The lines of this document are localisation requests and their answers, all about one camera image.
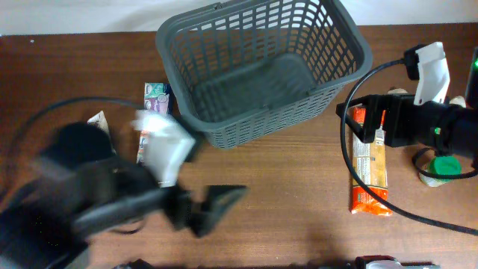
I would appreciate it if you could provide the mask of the beige pasta bag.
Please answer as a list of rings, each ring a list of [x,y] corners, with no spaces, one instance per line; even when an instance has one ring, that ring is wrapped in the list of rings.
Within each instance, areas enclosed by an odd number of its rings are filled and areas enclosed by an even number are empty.
[[[403,88],[395,88],[392,87],[389,91],[388,94],[408,94],[406,90]],[[449,104],[451,105],[459,105],[463,108],[466,107],[465,99],[463,96],[456,96],[448,101]]]

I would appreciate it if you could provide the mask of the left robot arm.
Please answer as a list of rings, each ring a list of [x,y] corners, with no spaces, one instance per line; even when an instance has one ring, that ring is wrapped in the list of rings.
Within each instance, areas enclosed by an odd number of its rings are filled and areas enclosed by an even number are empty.
[[[38,177],[1,213],[3,268],[79,268],[88,240],[161,212],[177,230],[209,234],[246,194],[243,185],[211,185],[203,202],[181,185],[162,187],[151,171],[114,153],[96,126],[72,123],[37,158]]]

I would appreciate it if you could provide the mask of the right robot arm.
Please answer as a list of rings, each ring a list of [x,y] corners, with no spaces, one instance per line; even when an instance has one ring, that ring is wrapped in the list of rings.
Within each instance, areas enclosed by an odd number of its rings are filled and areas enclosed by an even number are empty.
[[[337,105],[336,114],[363,143],[383,127],[385,145],[430,146],[442,154],[477,157],[477,112],[433,101],[413,103],[407,94],[368,95]]]

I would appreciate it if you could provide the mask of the grey plastic shopping basket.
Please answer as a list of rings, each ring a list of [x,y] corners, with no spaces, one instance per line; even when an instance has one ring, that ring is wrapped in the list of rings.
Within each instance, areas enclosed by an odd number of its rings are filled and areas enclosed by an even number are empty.
[[[318,116],[373,63],[333,0],[216,2],[170,17],[155,44],[182,118],[221,149]]]

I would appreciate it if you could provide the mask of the green lid glass jar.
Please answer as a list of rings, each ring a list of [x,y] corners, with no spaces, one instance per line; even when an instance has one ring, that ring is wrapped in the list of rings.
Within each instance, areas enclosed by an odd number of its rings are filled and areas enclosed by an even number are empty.
[[[428,173],[445,175],[459,175],[462,172],[462,166],[453,156],[434,157],[429,163],[422,166],[422,169]],[[450,179],[436,179],[419,174],[419,178],[429,187],[439,187],[450,182]]]

